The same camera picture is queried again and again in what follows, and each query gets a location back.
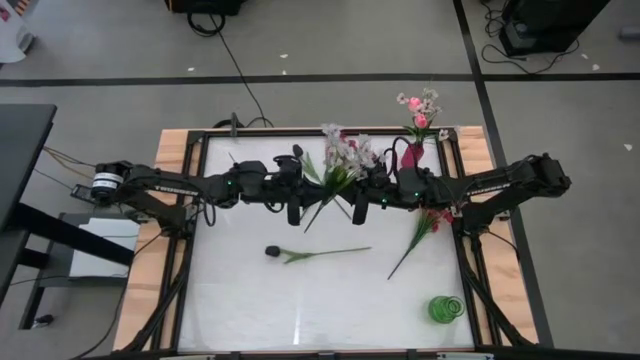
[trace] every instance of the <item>floor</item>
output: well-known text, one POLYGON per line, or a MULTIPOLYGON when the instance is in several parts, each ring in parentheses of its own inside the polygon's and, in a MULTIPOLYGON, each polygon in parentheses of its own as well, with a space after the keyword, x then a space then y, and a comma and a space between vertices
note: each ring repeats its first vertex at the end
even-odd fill
MULTIPOLYGON (((549 71, 574 74, 567 81, 529 81, 512 76, 518 71, 508 64, 470 62, 468 51, 495 43, 484 33, 484 13, 478 0, 250 0, 224 35, 277 126, 403 125, 396 95, 432 80, 445 108, 439 124, 485 126, 497 162, 541 152, 560 159, 570 191, 521 207, 555 346, 640 353, 640 150, 625 147, 640 147, 640 42, 617 38, 621 26, 640 24, 640 3, 607 5, 580 49, 549 71)), ((51 147, 89 162, 151 164, 162 129, 210 127, 234 111, 244 120, 257 116, 246 89, 230 83, 237 72, 220 39, 195 36, 161 0, 40 0, 28 21, 38 42, 24 61, 0 69, 0 101, 56 104, 51 147)), ((550 59, 530 56, 524 66, 550 59)), ((83 183, 45 156, 37 168, 83 183)), ((54 215, 91 210, 39 175, 23 201, 54 215)), ((32 276, 20 269, 15 280, 32 276)), ((67 359, 91 347, 121 289, 50 290, 41 313, 58 320, 18 331, 29 291, 12 288, 0 311, 5 359, 67 359)), ((94 354, 108 353, 112 339, 94 354)))

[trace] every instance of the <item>green leaf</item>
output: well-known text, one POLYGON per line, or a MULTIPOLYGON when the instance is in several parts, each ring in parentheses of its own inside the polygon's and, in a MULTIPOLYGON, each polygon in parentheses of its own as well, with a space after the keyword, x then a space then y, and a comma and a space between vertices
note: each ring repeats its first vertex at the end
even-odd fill
POLYGON ((289 258, 289 260, 285 261, 284 263, 285 263, 285 265, 286 264, 291 264, 294 261, 308 259, 308 258, 310 258, 310 257, 312 257, 314 255, 315 254, 310 254, 310 253, 303 253, 303 254, 298 253, 298 255, 292 256, 291 258, 289 258))
POLYGON ((418 246, 418 244, 422 241, 422 239, 424 239, 427 233, 431 231, 431 228, 436 221, 438 221, 438 219, 433 219, 427 216, 426 209, 420 209, 418 211, 418 221, 416 222, 416 229, 413 233, 413 238, 411 238, 411 242, 409 243, 409 247, 407 247, 407 251, 405 251, 404 255, 402 255, 402 258, 400 259, 400 261, 398 261, 398 264, 393 269, 387 280, 391 279, 404 259, 409 255, 409 253, 411 253, 411 251, 413 251, 413 249, 415 249, 416 246, 418 246))

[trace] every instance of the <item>vase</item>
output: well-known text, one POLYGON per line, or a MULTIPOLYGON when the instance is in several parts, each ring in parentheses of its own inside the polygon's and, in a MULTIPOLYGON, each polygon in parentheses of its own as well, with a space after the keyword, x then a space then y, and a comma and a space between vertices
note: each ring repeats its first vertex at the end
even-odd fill
POLYGON ((414 167, 420 163, 420 159, 424 155, 424 146, 422 143, 410 144, 400 159, 400 168, 414 167))

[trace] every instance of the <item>power cord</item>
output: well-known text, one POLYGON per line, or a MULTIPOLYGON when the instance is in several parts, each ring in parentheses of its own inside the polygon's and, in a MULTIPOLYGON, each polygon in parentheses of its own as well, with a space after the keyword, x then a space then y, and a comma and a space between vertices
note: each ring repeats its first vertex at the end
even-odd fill
POLYGON ((509 246, 511 246, 511 247, 513 248, 513 251, 515 251, 515 252, 516 252, 516 258, 518 258, 518 261, 520 261, 520 252, 518 251, 518 248, 517 248, 515 245, 513 245, 513 243, 512 243, 511 241, 509 241, 509 240, 507 240, 507 239, 503 238, 502 236, 500 236, 500 235, 498 235, 498 234, 496 234, 496 233, 494 233, 494 232, 491 232, 491 231, 487 231, 487 234, 493 235, 493 236, 495 236, 498 240, 502 240, 502 241, 504 241, 505 243, 509 244, 509 246))
POLYGON ((487 13, 484 14, 484 18, 488 22, 484 26, 484 31, 487 33, 487 35, 489 35, 489 37, 498 36, 498 34, 500 34, 500 31, 504 27, 504 23, 502 22, 502 18, 500 17, 500 14, 502 14, 504 12, 504 9, 507 8, 507 5, 509 4, 509 1, 508 0, 505 1, 504 4, 502 5, 502 9, 500 9, 500 10, 492 10, 489 7, 489 5, 486 3, 485 0, 481 0, 480 4, 487 9, 487 13), (493 24, 493 23, 497 23, 500 26, 498 28, 496 28, 496 29, 491 30, 491 24, 493 24))
MULTIPOLYGON (((493 10, 489 7, 489 5, 485 2, 485 1, 480 1, 480 4, 482 4, 482 6, 484 6, 487 9, 487 12, 484 14, 484 18, 485 20, 487 20, 487 24, 484 27, 484 32, 487 34, 487 36, 489 36, 490 38, 496 37, 500 34, 500 32, 502 31, 502 29, 504 28, 504 26, 506 25, 504 22, 502 22, 501 17, 499 16, 499 14, 502 14, 504 12, 504 10, 506 9, 507 5, 508 5, 509 1, 505 1, 502 9, 500 10, 493 10), (492 29, 491 25, 492 24, 499 24, 500 26, 492 29)), ((578 39, 576 39, 576 48, 573 50, 567 50, 565 52, 562 52, 560 54, 557 54, 553 60, 551 60, 551 62, 549 63, 549 65, 543 69, 537 70, 537 71, 529 71, 527 69, 525 69, 522 65, 518 64, 516 61, 527 61, 526 58, 521 58, 521 57, 512 57, 507 55, 506 53, 504 53, 502 50, 498 49, 495 45, 493 44, 486 44, 485 46, 482 47, 482 50, 480 51, 480 56, 482 57, 482 60, 490 63, 490 64, 512 64, 517 66, 520 70, 522 70, 522 72, 524 72, 527 75, 537 75, 540 73, 543 73, 549 69, 551 69, 563 56, 565 55, 569 55, 574 53, 576 50, 578 50, 578 48, 580 48, 580 42, 578 41, 578 39), (485 52, 488 48, 494 49, 496 52, 498 52, 500 55, 502 55, 504 58, 508 59, 508 60, 489 60, 487 59, 485 52)))
POLYGON ((73 188, 71 186, 69 186, 69 185, 65 184, 64 182, 54 178, 53 176, 48 175, 48 174, 46 174, 46 173, 44 173, 44 172, 42 172, 42 171, 40 171, 40 170, 38 170, 36 168, 34 168, 33 171, 35 171, 36 173, 46 177, 47 179, 49 179, 51 181, 54 181, 54 182, 58 183, 60 186, 64 186, 65 188, 69 189, 70 191, 73 191, 73 188))
POLYGON ((189 17, 189 26, 191 27, 191 30, 193 30, 194 33, 196 33, 196 35, 198 36, 202 36, 202 37, 212 37, 214 35, 219 35, 220 36, 220 40, 222 40, 222 44, 224 45, 225 49, 227 49, 227 53, 229 53, 229 57, 231 58, 231 61, 233 62, 233 65, 236 67, 236 70, 238 70, 238 74, 240 75, 240 79, 242 80, 242 83, 244 84, 245 88, 247 88, 247 91, 249 92, 249 95, 251 95, 251 98, 253 99, 253 101, 256 103, 256 106, 258 107, 258 111, 260 112, 260 116, 254 118, 253 120, 251 120, 249 122, 249 124, 247 124, 246 127, 251 127, 251 125, 253 125, 256 121, 262 120, 262 123, 264 124, 264 127, 273 126, 273 123, 271 122, 271 120, 267 119, 264 116, 264 111, 262 110, 262 106, 260 105, 260 102, 258 101, 258 99, 256 99, 256 96, 253 94, 253 91, 251 91, 251 88, 249 87, 249 84, 247 83, 247 80, 244 77, 244 74, 242 73, 242 70, 240 69, 240 65, 238 65, 238 62, 236 61, 235 56, 233 56, 233 52, 231 52, 231 49, 229 48, 229 45, 227 44, 227 41, 224 38, 224 35, 222 35, 222 28, 224 27, 225 24, 225 16, 224 15, 220 15, 221 17, 221 24, 220 26, 218 26, 218 23, 216 22, 216 20, 213 18, 213 14, 209 13, 209 18, 211 19, 211 22, 213 23, 213 25, 215 26, 215 30, 209 30, 207 31, 206 29, 204 29, 202 26, 197 25, 197 24, 193 24, 193 22, 191 21, 190 17, 189 17))
POLYGON ((525 59, 522 59, 522 58, 515 58, 515 57, 510 57, 509 55, 505 54, 504 52, 502 52, 500 49, 498 49, 496 46, 494 46, 494 45, 492 45, 492 44, 487 44, 487 45, 485 45, 485 46, 482 48, 482 51, 481 51, 481 53, 480 53, 480 56, 482 57, 482 60, 484 60, 484 61, 486 61, 486 62, 488 62, 488 63, 490 63, 490 64, 513 64, 513 65, 517 66, 518 68, 520 68, 520 70, 522 70, 522 71, 523 71, 525 74, 527 74, 527 75, 537 75, 537 74, 543 73, 543 72, 545 72, 545 71, 547 71, 547 70, 551 69, 551 68, 553 67, 553 65, 555 65, 555 64, 556 64, 556 62, 558 62, 558 59, 560 59, 561 57, 563 57, 563 56, 565 56, 565 55, 569 55, 569 54, 572 54, 572 53, 576 52, 576 50, 578 50, 578 48, 580 48, 580 41, 578 41, 578 39, 576 39, 576 41, 575 41, 575 42, 576 42, 576 44, 577 44, 577 45, 576 45, 576 47, 575 47, 575 49, 573 49, 573 50, 568 50, 568 51, 565 51, 565 52, 562 52, 562 53, 560 53, 560 54, 556 55, 556 56, 553 58, 553 60, 551 60, 551 62, 549 63, 549 65, 548 65, 547 67, 545 67, 545 68, 543 68, 543 69, 540 69, 540 70, 537 70, 537 71, 533 71, 533 72, 531 72, 531 71, 529 71, 529 70, 525 69, 524 67, 522 67, 522 66, 521 66, 520 64, 518 64, 517 62, 512 61, 512 60, 526 61, 525 59), (486 57, 486 56, 485 56, 485 54, 484 54, 484 53, 485 53, 485 51, 487 50, 487 48, 492 48, 492 49, 496 50, 498 53, 500 53, 500 55, 504 56, 504 57, 505 57, 505 58, 507 58, 507 59, 511 59, 511 60, 489 60, 489 59, 487 59, 487 57, 486 57))
MULTIPOLYGON (((144 244, 144 246, 142 246, 140 249, 138 249, 138 251, 136 251, 134 253, 134 255, 133 255, 134 260, 135 260, 136 255, 140 254, 140 252, 142 250, 144 250, 147 246, 151 245, 154 241, 156 241, 158 238, 160 238, 160 235, 162 235, 162 231, 160 231, 160 233, 158 233, 158 235, 156 235, 153 239, 149 240, 149 242, 144 244)), ((118 305, 116 306, 116 309, 115 309, 114 314, 113 314, 113 320, 111 320, 111 324, 109 325, 109 328, 107 329, 105 334, 102 336, 102 338, 100 338, 100 340, 95 345, 93 345, 89 349, 83 351, 82 353, 72 357, 70 360, 81 359, 85 355, 93 352, 95 349, 98 348, 98 346, 102 345, 102 343, 107 339, 107 337, 109 337, 109 334, 111 333, 111 330, 113 330, 113 326, 116 324, 116 321, 118 320, 118 314, 119 314, 118 309, 120 309, 120 306, 122 305, 122 301, 124 300, 124 294, 126 292, 127 292, 127 286, 124 286, 123 289, 122 289, 122 293, 120 294, 120 300, 118 300, 118 305)))
POLYGON ((95 168, 95 165, 93 164, 89 164, 83 161, 80 161, 76 158, 73 158, 61 151, 52 149, 50 147, 44 147, 43 148, 44 152, 46 152, 47 154, 49 154, 49 156, 51 156, 51 158, 53 158, 53 160, 55 160, 60 166, 62 166, 63 168, 71 171, 72 173, 76 174, 76 175, 80 175, 83 178, 86 178, 88 180, 93 180, 93 177, 83 173, 82 171, 78 171, 74 168, 72 168, 70 165, 81 165, 81 166, 87 166, 87 167, 91 167, 91 168, 95 168))

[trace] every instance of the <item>table leg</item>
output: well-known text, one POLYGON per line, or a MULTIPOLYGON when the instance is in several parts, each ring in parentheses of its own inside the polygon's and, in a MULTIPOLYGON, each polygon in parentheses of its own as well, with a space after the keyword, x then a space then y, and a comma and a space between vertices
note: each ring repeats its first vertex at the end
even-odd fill
POLYGON ((29 205, 18 204, 13 211, 11 223, 51 241, 118 264, 129 266, 133 260, 132 250, 67 224, 29 205))
POLYGON ((49 255, 31 249, 22 249, 18 263, 36 269, 44 269, 49 262, 49 255))

